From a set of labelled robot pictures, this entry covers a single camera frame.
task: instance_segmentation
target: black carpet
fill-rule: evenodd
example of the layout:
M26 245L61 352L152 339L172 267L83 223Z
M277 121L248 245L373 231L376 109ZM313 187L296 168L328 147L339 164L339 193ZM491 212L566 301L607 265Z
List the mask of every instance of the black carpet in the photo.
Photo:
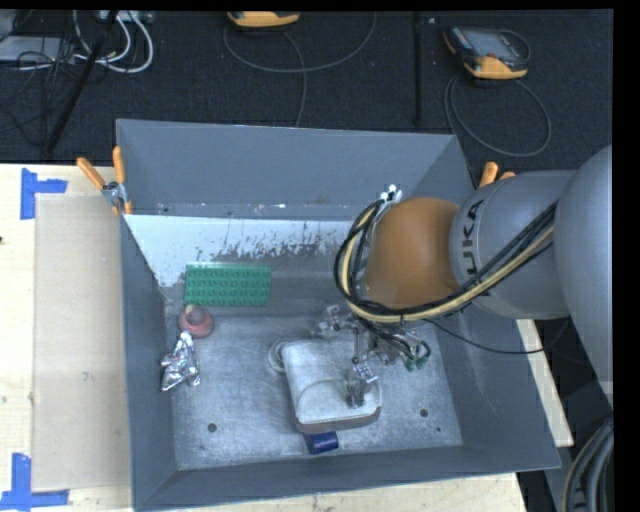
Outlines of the black carpet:
M453 121L476 175L487 160L520 172L575 169L611 143L613 10L420 14L422 94L417 102L412 12L379 12L375 18L372 12L304 12L285 34L248 37L230 30L224 12L156 11L148 26L151 66L138 74L96 66L49 159L72 163L84 155L96 164L109 163L118 118L295 126L301 114L301 127L450 133L445 89L455 77L454 107L491 146L535 152L547 136L543 109L551 122L545 149L518 157L485 147ZM80 11L78 20L85 39L94 40L101 25L90 11ZM448 24L506 28L524 37L532 55L522 83L537 100L513 82L477 87L443 42L441 30ZM25 34L73 34L70 11L35 10L19 28ZM305 67L323 67L370 37L341 64L306 73L305 90L302 73L263 71L238 60L225 45L225 30L237 55L277 69L301 67L296 46ZM135 39L139 64L144 41L140 34ZM122 44L114 26L105 48L117 50ZM84 65L77 61L35 72L18 71L15 63L0 67L0 161L39 162L47 156L43 146L76 84L68 73L80 75ZM417 126L419 104L423 122Z

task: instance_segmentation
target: black cable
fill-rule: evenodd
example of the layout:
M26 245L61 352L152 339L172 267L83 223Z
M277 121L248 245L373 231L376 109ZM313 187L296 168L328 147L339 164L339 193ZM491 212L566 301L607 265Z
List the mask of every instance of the black cable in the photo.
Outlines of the black cable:
M383 339L384 341L389 343L389 345L391 345L398 351L402 352L405 356L413 357L413 354L411 353L411 348L406 342L395 338L392 333L386 332L383 327L378 326L374 322L371 322L364 318L360 318L358 316L356 316L356 319L360 322L360 324L362 324L362 326L365 329L367 329L367 331L372 332L377 337Z
M336 61L329 62L327 64L322 64L320 66L312 66L312 67L308 67L308 68L304 67L304 66L300 67L300 68L271 68L271 67L267 67L267 66L260 66L258 64L254 64L253 62L241 57L229 45L229 40L228 40L228 36L227 36L227 33L229 32L229 25L226 25L224 27L224 30L222 32L222 41L224 42L225 47L227 48L229 53L231 53L231 55L233 55L240 62L246 64L247 66L251 66L252 68L259 69L261 71L269 71L271 73L308 73L308 72L312 72L312 71L321 71L323 69L329 69L329 68L332 68L334 66L338 66L338 65L342 64L343 62L348 61L354 55L356 55L369 42L369 39L371 39L371 36L373 35L373 32L374 32L374 30L376 28L377 18L378 18L378 13L376 11L374 11L373 12L373 19L371 21L371 28L369 29L369 33L366 35L366 37L360 43L360 45L354 51L352 51L349 55L347 55L346 57L342 57L341 59L338 59Z
M480 343L476 343L475 341L472 341L468 338L465 338L464 336L459 335L456 332L453 332L450 329L447 329L446 327L440 325L437 322L434 322L433 320L429 320L429 319L425 319L425 322L429 322L430 324L435 325L438 329L441 329L442 331L446 332L447 334L449 334L450 336L453 336L454 338L460 340L460 341L464 341L465 343L468 343L469 345L473 345L476 348L480 348L482 350L486 350L487 352L493 352L494 354L507 354L507 355L529 355L529 354L537 354L538 352L542 352L544 350L544 347L542 348L537 348L535 350L500 350L497 348L492 348L492 347L487 347L486 345L481 345Z
M13 21L11 22L11 29L9 30L9 32L7 32L6 34L0 34L0 43L2 41L4 41L5 39L7 39L7 38L11 37L12 35L14 35L16 32L18 32L24 26L24 24L27 22L27 20L31 17L31 15L33 14L34 10L35 9L29 9L29 12L22 19L22 21L20 22L20 25L17 24L18 15L16 13L16 16L14 16Z
M60 41L60 45L58 47L58 55L52 59L52 57L50 57L49 55L43 53L43 52L38 52L35 50L30 50L30 51L25 51L23 53L21 53L20 55L18 55L15 64L13 65L17 65L18 67L20 67L21 65L21 61L29 56L29 55L35 55L38 57L43 57L44 59L49 59L50 61L53 61L51 64L51 66L42 66L40 68L38 68L37 66L29 66L29 67L33 67L33 69L31 71L29 71L29 76L28 78L25 80L25 82L20 86L20 88L18 89L17 92L15 92L10 98L5 99L5 100L0 100L0 109L2 109L6 115L11 119L12 121L12 125L11 126L7 126L4 127L2 129L0 129L0 133L6 133L8 131L11 130L18 130L22 136L25 138L25 140L27 140L27 142L29 142L30 144L34 145L34 146L39 146L41 147L44 143L45 140L35 140L33 139L26 131L26 126L33 123L34 121L39 121L42 120L45 116L48 116L50 114L52 114L53 112L55 112L56 110L58 110L60 107L64 106L66 104L66 102L71 98L71 94L68 94L67 96L65 96L61 101L59 101L58 103L56 103L55 105L51 105L52 100L53 100L53 90L50 91L50 99L48 102L48 108L44 109L43 111L41 111L38 115L32 116L24 121L19 120L15 114L13 114L8 106L5 105L9 105L9 104L13 104L15 103L18 98L23 95L27 88L29 87L29 85L32 83L33 78L38 75L38 71L42 70L42 69L47 69L50 71L51 67L55 64L57 65L57 70L58 71L62 71L64 74L66 75L71 75L70 72L67 70L67 67L70 66L70 64L68 64L68 58L71 56L73 49L72 46L70 44L70 40L69 37L67 37L68 34L63 33L62 37L61 37L61 41Z
M447 83L447 86L445 87L445 91L444 91L445 115L447 117L447 122L449 123L449 127L451 128L451 130L455 131L454 130L455 123L453 122L453 120L455 120L462 127L462 129L467 133L467 135L469 135L476 142L480 143L485 148L488 148L492 151L495 151L496 153L499 153L501 155L506 155L506 156L513 156L518 158L531 157L531 156L539 155L545 149L547 149L547 146L551 141L551 118L549 116L549 112L547 111L546 107L542 103L542 100L528 86L526 86L524 82L522 82L521 80L512 80L512 82L515 82L516 85L518 85L519 87L522 87L534 99L534 101L538 104L538 106L542 110L542 113L545 116L545 126L546 126L547 135L544 142L538 147L538 149L534 151L526 151L526 152L518 153L514 151L507 151L485 142L466 125L466 123L462 120L460 113L458 112L458 109L456 107L456 104L453 98L453 92L455 90L456 84L458 83L458 80L459 80L459 76L455 76L451 78ZM477 188L477 180L475 176L472 175L471 179L476 184L475 187Z
M302 69L304 69L305 67L304 57L302 56L300 47L287 32L284 33L284 36L289 40L289 42L293 46L293 49L298 54L298 59L300 60L300 66ZM304 71L302 73L302 98L300 100L300 108L298 109L298 116L296 117L296 123L294 125L296 128L300 126L300 120L302 119L302 112L304 111L304 104L306 100L307 100L307 72Z
M304 63L304 58L302 56L302 51L300 50L300 47L298 46L298 44L294 41L294 39L287 32L284 32L284 36L289 40L289 42L293 46L294 50L298 54L298 60L300 61L300 67L299 68L270 68L270 67L260 66L258 64L254 64L253 62L250 62L250 61L244 59L243 57L238 55L231 48L231 46L229 45L229 40L228 40L228 37L227 37L227 32L229 30L229 25L225 26L223 34L222 34L222 38L223 38L224 45L227 48L227 50L229 51L229 53L231 53L231 55L233 55L236 59L238 59L240 62L246 64L247 66L251 66L252 68L259 69L261 71L268 71L268 72L271 72L271 73L302 73L302 99L300 100L300 108L298 110L298 116L296 118L296 122L295 122L295 125L294 125L296 127L299 127L300 126L300 120L302 119L302 112L304 111L304 106L305 106L305 102L306 102L306 98L307 98L307 73L312 72L312 71L320 71L320 70L323 70L323 69L329 69L331 67L334 67L334 66L337 66L339 64L342 64L343 62L346 62L351 57L356 55L364 47L364 45L367 44L367 42L371 38L371 35L373 34L373 31L374 31L375 26L376 26L376 19L377 19L377 12L374 12L373 13L373 21L371 23L371 29L369 30L369 33L364 38L362 43L360 43L360 45L353 52L351 52L346 57L343 57L342 59L339 59L337 61L330 62L328 64L324 64L324 65L321 65L321 66L314 66L314 67L306 67L306 65Z
M373 302L373 301L369 301L369 300L363 300L359 294L358 291L356 289L355 286L355 278L353 275L353 272L350 272L349 275L349 289L348 290L344 290L341 286L341 280L340 280L340 263L341 260L344 256L344 253L346 251L346 247L347 245L351 242L351 240L356 237L360 232L363 232L358 249L356 251L356 255L358 257L358 255L361 255L362 252L362 246L364 244L364 240L365 240L365 235L370 227L370 225L373 223L378 210L380 208L380 205L382 204L382 200L378 201L377 203L374 203L372 205L370 205L369 207L367 207L356 219L356 221L354 221L352 228L350 230L350 233L348 234L347 238L345 239L345 241L342 243L342 245L340 246L340 248L338 249L338 252L336 254L336 258L334 261L334 280L336 282L336 285L339 289L339 291L342 293L342 295L352 304L359 306L363 309L368 309L370 312L375 313L375 314L386 314L386 315L408 315L408 314L412 314L412 313L417 313L417 312L421 312L424 311L426 308L433 308L433 307L437 307L440 306L442 304L445 304L451 300L455 300L456 298L460 297L463 293L467 292L472 286L475 286L476 284L478 284L480 282L480 279L482 277L484 277L484 275L486 275L489 271L493 270L493 268L501 261L504 259L504 257L510 252L510 251L514 251L510 257L504 262L504 264L509 263L510 261L513 260L513 258L515 258L518 254L520 254L520 252L522 250L525 249L526 246L529 245L529 243L535 238L535 236L537 236L547 225L549 225L552 220L553 220L553 216L555 214L555 207L556 207L556 203L552 203L549 207L547 207L542 213L540 213L533 221L531 221L525 228L523 228L520 233L518 233L518 235L516 235L502 250L500 250L496 256L494 256L486 265L483 266L483 268L481 268L476 275L473 278L470 278L469 280L467 280L465 283L463 283L460 287L458 287L458 289L453 292L452 294L450 294L449 296L447 296L444 299L440 299L438 301L434 301L432 303L429 304L423 304L420 306L414 306L414 307L410 307L410 308L403 308L403 309L391 309L388 308L387 306L384 306L383 304L377 303L377 302ZM358 229L354 229L355 226L358 226L358 224L360 224L360 222L362 222L362 218L364 215L366 215L369 211L373 210L373 212L371 213L369 220L364 223L362 226L360 226ZM532 256L530 256L524 263L528 263L529 261L531 261L533 258L539 256L542 252L544 252L545 250L547 250L550 247L551 244L547 244L543 249L541 249L540 251L537 251L535 254L533 254Z
M609 433L593 457L593 461L587 471L586 493L587 510L596 512L598 509L598 488L607 459L613 450L613 431Z
M429 346L429 344L426 341L421 340L420 345L422 345L427 351L423 357L431 357L431 347Z
M564 494L562 497L562 512L573 512L576 502L575 495L582 478L582 474L592 461L609 434L613 432L613 418L607 418L598 430L591 436L589 441L584 445L578 456L573 461L569 469L569 475L565 482Z
M64 128L66 127L67 122L71 117L73 108L75 107L76 102L78 101L78 98L80 97L80 94L82 93L82 90L84 89L84 86L87 80L89 79L89 75L91 74L91 70L95 65L96 59L98 58L98 54L102 50L102 46L104 45L104 42L107 39L109 30L115 24L115 18L117 14L118 14L117 10L112 9L109 11L108 28L107 30L101 31L98 41L96 41L96 43L92 47L91 54L87 59L87 63L85 64L80 80L76 84L73 95L71 96L71 100L66 105L65 110L62 112L62 114L58 118L58 122L56 123L56 126L54 127L53 132L51 133L49 140L47 141L44 147L43 154L45 159L47 160L51 159L53 156L53 151L55 150L55 147L58 144L60 137L62 136L62 132L64 131Z
M607 460L604 463L604 468L602 469L602 473L600 474L600 483L598 484L598 489L600 491L600 510L602 512L607 512L609 510L609 503L607 498L607 476L609 473L609 462L611 461L611 457L613 455L613 450L609 452L607 456Z
M569 328L570 324L571 324L571 319L569 317L565 318L564 322L562 322L562 325L560 326L560 328L556 331L556 333L553 336L553 338L551 338L551 341L543 341L542 342L544 348L546 348L547 350L551 350L553 348L553 346L558 342L558 340L560 340L562 338L562 335Z

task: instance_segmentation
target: yellow cable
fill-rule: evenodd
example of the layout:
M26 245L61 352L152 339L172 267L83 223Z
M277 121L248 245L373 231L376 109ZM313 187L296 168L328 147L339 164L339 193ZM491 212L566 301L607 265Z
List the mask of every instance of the yellow cable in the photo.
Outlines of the yellow cable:
M373 213L373 208L369 210L362 218L362 221L356 226L356 228L362 226L368 219L371 217ZM436 306L434 308L430 308L424 311L418 311L415 313L409 313L406 315L381 315L375 313L369 313L362 309L361 307L353 304L350 300L347 299L347 303L351 310L358 316L370 320L372 322L378 323L398 323L402 321L412 322L415 320L425 320L427 318L432 318L437 315L442 315L448 313L449 311L454 310L461 304L468 302L474 297L480 295L485 290L488 290L492 286L494 286L497 282L501 281L513 271L515 271L520 265L522 265L544 242L546 242L551 235L553 234L553 226L549 227L537 240L531 243L524 251L522 251L518 256L516 256L513 260L507 263L504 267L501 267L494 274L492 274L486 281L478 283L470 290L467 290L465 293L460 295L459 297L445 302L440 306ZM353 253L353 246L356 243L356 237L351 239L347 246L345 247L344 257L341 262L340 267L340 283L342 285L343 290L348 294L348 282L349 282L349 261L351 260L351 254Z

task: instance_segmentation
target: white cable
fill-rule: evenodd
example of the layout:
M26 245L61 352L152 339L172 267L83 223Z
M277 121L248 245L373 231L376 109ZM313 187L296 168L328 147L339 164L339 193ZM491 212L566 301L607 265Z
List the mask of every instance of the white cable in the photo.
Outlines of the white cable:
M147 60L144 62L144 64L142 64L141 66L138 66L137 68L119 68L117 66L113 66L109 64L108 62L98 62L98 64L106 66L110 70L117 71L118 73L140 73L141 71L144 71L151 65L151 63L153 62L153 41L151 39L151 34L149 34L149 31L147 30L147 28L140 22L138 18L134 17L133 22L138 26L140 31L144 34L147 44L149 45Z
M80 39L80 43L82 44L84 49L87 50L88 52L91 52L91 48L89 48L89 45L87 44L87 42L82 38L82 34L80 32L80 27L79 27L79 24L78 24L77 14L78 14L77 10L74 9L73 10L73 21L74 21L74 27L75 27L76 35ZM117 56L115 56L113 58L101 57L99 59L96 59L96 64L99 64L101 66L105 66L106 68L108 68L108 69L110 69L112 71L116 71L117 73L140 73L141 71L144 71L145 69L147 69L151 65L151 62L153 61L153 41L151 39L151 34L149 34L149 31L147 30L147 28L140 22L140 20L137 17L132 16L131 18L133 19L133 22L138 26L140 31L143 33L143 35L144 35L144 37L145 37L145 39L147 41L147 44L149 46L147 60L144 62L144 64L142 64L141 66L138 66L137 68L124 68L124 67L114 66L112 64L113 62L116 62L116 61L121 60L122 58L126 57L127 54L131 51L131 34L129 33L129 30L127 29L127 27L124 24L124 22L122 21L122 19L120 18L120 14L118 14L116 16L116 21L122 27L122 30L125 33L125 37L127 38L126 48L122 51L122 53L120 53L119 55L117 55ZM79 59L84 59L84 60L89 58L86 55L79 55L79 54L76 54L74 56L79 58Z
M19 71L35 71L36 69L48 69L53 66L55 59L50 58L51 62L46 62L43 64L36 64L35 66L18 66Z
M80 32L80 24L78 23L78 11L76 9L74 9L72 11L72 15L73 15L73 27L74 27L74 29L76 31L76 35L78 36L78 39L80 40L80 44L82 44L83 48L85 50L87 50L87 52L91 53L91 48L89 47L87 42L84 40L84 38L82 37L82 34ZM101 64L101 63L109 63L109 62L116 62L116 61L126 57L127 54L129 53L129 50L131 50L131 34L129 33L129 29L124 24L124 22L120 18L119 14L118 14L118 16L116 16L116 21L118 22L118 24L122 28L122 31L124 32L124 35L125 35L125 37L127 39L127 44L125 46L125 49L120 53L120 55L116 55L115 57L100 57L99 59L96 59L96 62L99 63L99 64ZM87 55L81 55L81 54L78 54L78 53L74 54L74 57L76 57L78 59L83 59L83 60L87 60L89 58Z

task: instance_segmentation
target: blue object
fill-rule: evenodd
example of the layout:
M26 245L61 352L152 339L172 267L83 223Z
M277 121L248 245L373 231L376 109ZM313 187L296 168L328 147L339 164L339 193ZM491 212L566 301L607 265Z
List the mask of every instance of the blue object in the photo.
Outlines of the blue object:
M337 450L339 448L338 434L325 432L323 434L303 434L307 443L307 450L311 455Z
M36 216L37 193L64 194L67 190L67 182L64 180L38 181L38 175L22 168L22 192L20 197L20 219L33 219Z
M21 453L11 456L11 490L0 496L0 510L30 512L31 507L66 505L69 490L31 492L31 458Z

